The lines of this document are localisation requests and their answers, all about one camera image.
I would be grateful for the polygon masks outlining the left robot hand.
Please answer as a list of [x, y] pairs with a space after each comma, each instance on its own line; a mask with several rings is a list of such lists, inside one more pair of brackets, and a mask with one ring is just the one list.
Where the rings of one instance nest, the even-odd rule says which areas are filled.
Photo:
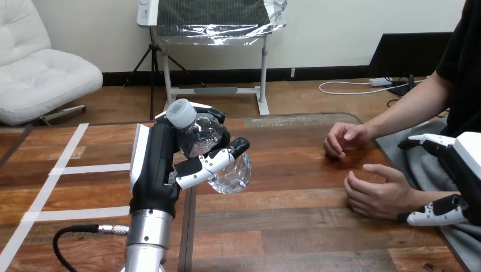
[[130, 213], [162, 211], [175, 216], [181, 190], [204, 181], [219, 193], [242, 191], [250, 172], [236, 163], [246, 159], [250, 143], [231, 139], [225, 114], [187, 99], [174, 101], [153, 126], [137, 125], [130, 163]]

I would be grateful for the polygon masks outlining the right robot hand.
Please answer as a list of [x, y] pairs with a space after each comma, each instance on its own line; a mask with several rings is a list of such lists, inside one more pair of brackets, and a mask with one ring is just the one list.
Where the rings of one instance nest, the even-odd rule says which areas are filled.
[[440, 198], [398, 221], [411, 226], [448, 226], [469, 222], [480, 225], [480, 133], [467, 131], [456, 138], [422, 134], [409, 136], [398, 144], [402, 150], [423, 147], [438, 162], [458, 188], [457, 194]]

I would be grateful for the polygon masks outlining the person's hand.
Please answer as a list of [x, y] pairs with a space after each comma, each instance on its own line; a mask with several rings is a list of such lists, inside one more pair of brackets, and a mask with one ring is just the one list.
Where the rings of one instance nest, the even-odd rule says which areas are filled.
[[344, 187], [354, 212], [370, 218], [395, 220], [400, 213], [416, 208], [416, 190], [402, 172], [381, 164], [365, 164], [363, 168], [385, 182], [379, 184], [360, 180], [350, 171]]
[[336, 122], [328, 132], [323, 147], [328, 157], [342, 159], [346, 157], [346, 151], [362, 148], [373, 139], [373, 134], [364, 124]]

